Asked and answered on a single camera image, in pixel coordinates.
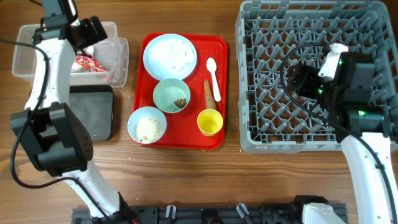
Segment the red snack wrapper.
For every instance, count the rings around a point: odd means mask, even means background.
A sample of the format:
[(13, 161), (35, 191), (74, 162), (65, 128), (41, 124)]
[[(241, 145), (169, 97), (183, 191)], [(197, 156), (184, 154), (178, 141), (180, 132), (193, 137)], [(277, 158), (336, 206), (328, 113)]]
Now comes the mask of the red snack wrapper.
[(78, 55), (75, 59), (74, 64), (80, 66), (81, 68), (84, 68), (91, 73), (104, 72), (105, 74), (101, 75), (102, 79), (106, 82), (110, 81), (110, 77), (106, 73), (107, 69), (90, 55)]

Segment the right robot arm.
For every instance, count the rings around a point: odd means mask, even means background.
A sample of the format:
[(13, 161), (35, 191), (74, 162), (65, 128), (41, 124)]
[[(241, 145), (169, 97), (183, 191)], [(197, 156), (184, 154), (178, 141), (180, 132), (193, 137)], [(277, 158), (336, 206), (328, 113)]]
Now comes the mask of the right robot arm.
[(360, 223), (397, 223), (397, 186), (391, 162), (392, 134), (385, 106), (372, 105), (376, 64), (370, 55), (343, 44), (324, 44), (321, 68), (298, 63), (280, 66), (282, 88), (293, 104), (335, 130), (348, 162)]

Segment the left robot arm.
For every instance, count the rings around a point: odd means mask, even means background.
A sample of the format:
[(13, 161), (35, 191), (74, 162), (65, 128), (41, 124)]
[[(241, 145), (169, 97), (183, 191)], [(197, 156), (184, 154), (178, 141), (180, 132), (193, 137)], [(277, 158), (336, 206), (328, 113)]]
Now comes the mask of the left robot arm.
[(36, 54), (34, 84), (23, 111), (11, 116), (14, 144), (53, 184), (64, 182), (79, 195), (90, 222), (138, 223), (139, 217), (95, 166), (91, 136), (69, 106), (76, 56), (107, 34), (98, 17), (79, 20), (74, 1), (40, 4), (45, 14), (29, 44)]

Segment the light blue bowl with crumbs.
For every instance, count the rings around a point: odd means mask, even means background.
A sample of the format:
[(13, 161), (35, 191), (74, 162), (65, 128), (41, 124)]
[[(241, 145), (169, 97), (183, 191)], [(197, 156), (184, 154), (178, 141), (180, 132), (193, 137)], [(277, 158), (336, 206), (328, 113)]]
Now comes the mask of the light blue bowl with crumbs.
[(139, 144), (152, 144), (165, 134), (167, 120), (161, 110), (145, 106), (133, 112), (127, 123), (130, 137)]

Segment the white tissue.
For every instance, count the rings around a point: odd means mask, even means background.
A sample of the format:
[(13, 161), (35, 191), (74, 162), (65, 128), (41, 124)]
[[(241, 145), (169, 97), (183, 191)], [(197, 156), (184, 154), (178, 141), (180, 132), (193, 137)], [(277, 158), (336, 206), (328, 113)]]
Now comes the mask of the white tissue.
[(196, 60), (190, 45), (182, 40), (161, 40), (149, 50), (150, 62), (166, 70), (180, 71)]

